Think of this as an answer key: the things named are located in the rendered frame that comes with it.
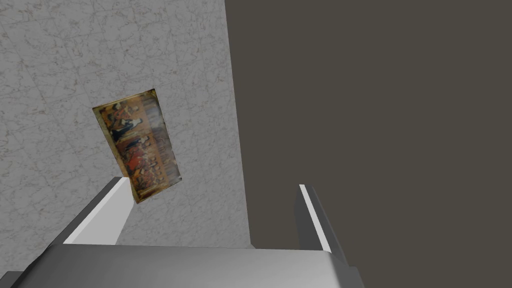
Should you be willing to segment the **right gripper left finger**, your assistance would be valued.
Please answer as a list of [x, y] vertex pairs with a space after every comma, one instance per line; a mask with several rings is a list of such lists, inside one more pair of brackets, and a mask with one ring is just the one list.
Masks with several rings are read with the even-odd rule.
[[134, 203], [129, 178], [114, 177], [50, 244], [114, 245]]

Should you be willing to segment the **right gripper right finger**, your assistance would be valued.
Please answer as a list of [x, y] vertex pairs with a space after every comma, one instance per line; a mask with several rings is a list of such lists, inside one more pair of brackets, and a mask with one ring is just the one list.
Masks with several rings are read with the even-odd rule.
[[294, 218], [299, 248], [325, 251], [347, 264], [345, 253], [314, 187], [300, 184], [294, 202]]

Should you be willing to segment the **brown and orange wall painting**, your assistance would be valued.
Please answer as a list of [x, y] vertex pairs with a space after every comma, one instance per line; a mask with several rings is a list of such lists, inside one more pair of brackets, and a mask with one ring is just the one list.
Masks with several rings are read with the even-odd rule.
[[156, 90], [92, 108], [139, 204], [182, 180]]

